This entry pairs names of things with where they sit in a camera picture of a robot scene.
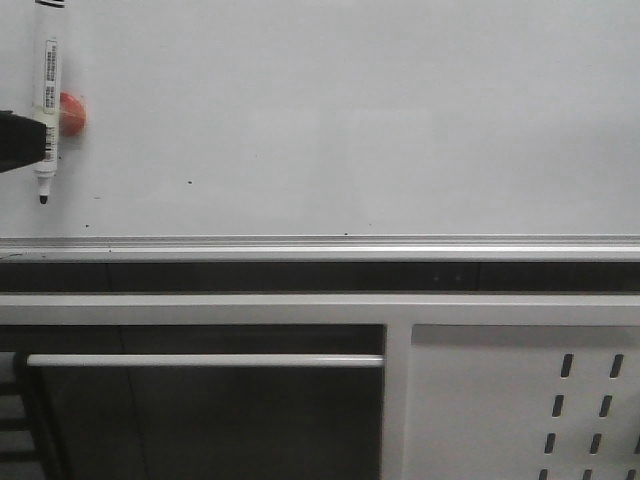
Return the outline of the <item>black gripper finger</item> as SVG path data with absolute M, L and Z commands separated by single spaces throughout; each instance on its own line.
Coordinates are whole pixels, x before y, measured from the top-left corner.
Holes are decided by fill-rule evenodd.
M 45 158 L 46 125 L 11 110 L 0 114 L 0 172 L 33 165 Z

